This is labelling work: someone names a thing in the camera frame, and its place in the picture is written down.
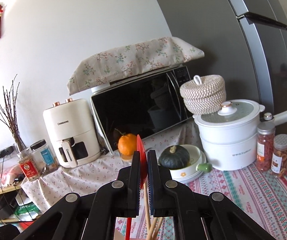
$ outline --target woven basket with lid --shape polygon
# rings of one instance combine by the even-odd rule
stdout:
[[[225,82],[222,76],[194,76],[180,87],[187,109],[193,114],[210,114],[220,110],[226,101]]]

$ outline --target wooden chopsticks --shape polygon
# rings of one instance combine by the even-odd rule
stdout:
[[[147,237],[146,240],[155,240],[158,231],[162,225],[163,218],[154,218],[152,223],[150,221],[150,212],[149,212],[149,201],[148,201],[148,193],[147,193],[147,181],[143,184],[143,197],[145,204],[145,212],[146,212],[146,225],[147,225]]]

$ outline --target metal rivet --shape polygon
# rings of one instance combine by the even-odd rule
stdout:
[[[66,196],[66,201],[67,202],[75,202],[78,199],[78,196],[74,193],[70,193]]]
[[[111,186],[114,187],[114,188],[121,188],[121,187],[123,187],[123,182],[121,180],[115,180],[111,184]]]
[[[211,197],[212,197],[213,200],[216,200],[216,201],[223,200],[223,194],[221,194],[219,192],[213,193]]]
[[[174,188],[178,186],[178,183],[175,180],[168,180],[165,185],[169,188]]]

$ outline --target jar of snacks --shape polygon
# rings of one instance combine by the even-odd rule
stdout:
[[[30,149],[25,149],[17,154],[18,164],[28,181],[34,181],[41,175],[41,170],[36,164]]]
[[[256,166],[259,171],[268,171],[271,167],[273,139],[275,138],[276,126],[273,122],[262,122],[258,125],[257,131]]]
[[[45,168],[42,172],[43,175],[49,174],[58,169],[58,160],[52,153],[45,139],[35,142],[30,146],[30,149],[33,151],[34,155],[42,156],[45,163]]]
[[[287,134],[279,134],[273,140],[273,155],[271,170],[276,177],[287,173]]]

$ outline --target pumpkin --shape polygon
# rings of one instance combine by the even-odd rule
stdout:
[[[118,141],[118,150],[125,156],[133,155],[137,150],[137,136],[132,133],[122,135]]]
[[[188,166],[190,155],[186,148],[173,145],[165,149],[159,157],[159,163],[170,170],[178,170]]]

